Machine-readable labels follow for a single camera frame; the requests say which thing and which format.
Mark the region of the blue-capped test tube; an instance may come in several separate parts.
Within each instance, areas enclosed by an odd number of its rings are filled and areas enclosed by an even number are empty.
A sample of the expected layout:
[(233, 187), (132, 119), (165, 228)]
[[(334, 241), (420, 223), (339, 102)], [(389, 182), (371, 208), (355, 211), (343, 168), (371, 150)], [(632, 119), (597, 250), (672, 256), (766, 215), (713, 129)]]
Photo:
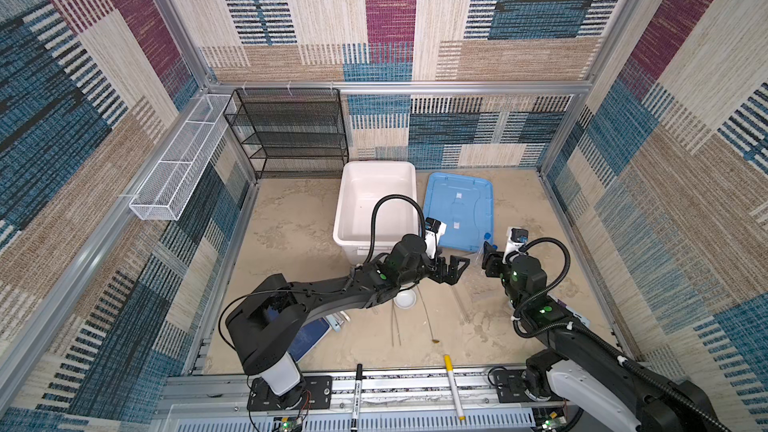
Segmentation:
[(486, 261), (488, 254), (494, 251), (495, 251), (495, 246), (493, 244), (493, 236), (490, 232), (486, 232), (483, 235), (483, 243), (478, 246), (478, 251), (476, 254), (478, 264), (482, 268), (484, 268), (484, 263)]
[(470, 322), (470, 315), (463, 301), (461, 290), (457, 286), (451, 287), (450, 290), (451, 290), (452, 296), (454, 297), (456, 306), (458, 308), (460, 322), (462, 325), (466, 325)]

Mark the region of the white plastic bin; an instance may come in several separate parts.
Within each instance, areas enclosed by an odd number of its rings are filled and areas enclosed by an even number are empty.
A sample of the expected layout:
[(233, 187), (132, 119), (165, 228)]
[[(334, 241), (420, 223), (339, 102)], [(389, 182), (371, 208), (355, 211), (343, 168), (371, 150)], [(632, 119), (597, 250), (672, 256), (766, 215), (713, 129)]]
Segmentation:
[[(417, 198), (416, 170), (407, 161), (352, 161), (342, 172), (333, 239), (352, 265), (370, 250), (371, 217), (375, 204), (391, 194)], [(405, 234), (418, 232), (415, 208), (401, 199), (384, 203), (377, 212), (376, 254), (389, 252)]]

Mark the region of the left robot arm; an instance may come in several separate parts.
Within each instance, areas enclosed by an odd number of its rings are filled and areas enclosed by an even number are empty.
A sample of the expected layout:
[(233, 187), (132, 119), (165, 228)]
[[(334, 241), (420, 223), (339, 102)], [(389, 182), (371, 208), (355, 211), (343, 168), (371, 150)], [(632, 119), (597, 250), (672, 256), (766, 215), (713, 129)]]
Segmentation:
[(305, 324), (348, 309), (377, 307), (425, 279), (453, 286), (469, 264), (467, 257), (445, 258), (439, 250), (429, 254), (424, 238), (407, 234), (391, 251), (354, 266), (346, 276), (289, 282), (273, 274), (241, 299), (224, 324), (244, 373), (262, 377), (274, 394), (284, 396), (302, 375), (275, 368), (295, 364), (288, 351)]

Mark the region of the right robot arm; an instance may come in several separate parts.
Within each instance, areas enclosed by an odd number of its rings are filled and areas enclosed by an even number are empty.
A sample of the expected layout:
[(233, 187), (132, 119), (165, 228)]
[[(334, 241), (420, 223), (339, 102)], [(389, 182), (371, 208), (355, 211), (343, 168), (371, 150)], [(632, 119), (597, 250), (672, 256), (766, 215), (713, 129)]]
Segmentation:
[(526, 361), (528, 393), (556, 395), (612, 431), (724, 431), (708, 395), (631, 359), (550, 294), (567, 277), (565, 244), (542, 237), (502, 253), (483, 245), (482, 268), (500, 280), (515, 333), (545, 349)]

